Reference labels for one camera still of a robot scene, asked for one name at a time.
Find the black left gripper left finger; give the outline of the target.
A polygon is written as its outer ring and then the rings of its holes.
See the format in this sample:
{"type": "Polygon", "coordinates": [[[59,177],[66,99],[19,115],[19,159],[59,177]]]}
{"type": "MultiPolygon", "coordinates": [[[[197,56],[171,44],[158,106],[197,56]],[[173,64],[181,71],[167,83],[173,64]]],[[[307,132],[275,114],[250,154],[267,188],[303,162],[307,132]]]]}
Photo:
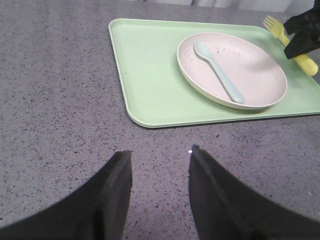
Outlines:
{"type": "Polygon", "coordinates": [[[132,188],[129,150],[116,152],[84,185],[51,207],[1,228],[2,240],[120,240],[132,188]]]}

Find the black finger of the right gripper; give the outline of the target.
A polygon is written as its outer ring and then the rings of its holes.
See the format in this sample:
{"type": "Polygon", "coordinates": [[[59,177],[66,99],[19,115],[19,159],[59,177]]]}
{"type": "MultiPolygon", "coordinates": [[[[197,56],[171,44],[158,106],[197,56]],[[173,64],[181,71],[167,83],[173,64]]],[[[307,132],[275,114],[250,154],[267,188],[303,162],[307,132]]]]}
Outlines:
{"type": "Polygon", "coordinates": [[[315,0],[313,8],[306,12],[292,16],[284,24],[285,31],[292,35],[306,32],[312,35],[320,34],[320,1],[315,0]]]}

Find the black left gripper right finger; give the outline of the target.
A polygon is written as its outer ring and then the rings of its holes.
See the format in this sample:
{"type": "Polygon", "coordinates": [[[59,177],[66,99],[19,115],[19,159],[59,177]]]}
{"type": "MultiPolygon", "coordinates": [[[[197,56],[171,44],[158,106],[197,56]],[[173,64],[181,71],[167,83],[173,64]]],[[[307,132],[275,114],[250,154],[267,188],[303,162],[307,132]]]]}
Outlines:
{"type": "Polygon", "coordinates": [[[198,145],[189,163],[189,202],[201,240],[318,240],[320,223],[260,195],[198,145]]]}

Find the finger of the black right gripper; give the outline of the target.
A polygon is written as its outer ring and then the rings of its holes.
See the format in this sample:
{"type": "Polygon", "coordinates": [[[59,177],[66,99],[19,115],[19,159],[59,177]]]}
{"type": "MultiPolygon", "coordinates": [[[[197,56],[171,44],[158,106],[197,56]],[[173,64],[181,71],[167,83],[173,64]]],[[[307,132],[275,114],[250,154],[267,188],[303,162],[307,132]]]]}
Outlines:
{"type": "Polygon", "coordinates": [[[320,48],[320,36],[305,31],[296,33],[284,53],[287,59],[292,59],[320,48]]]}

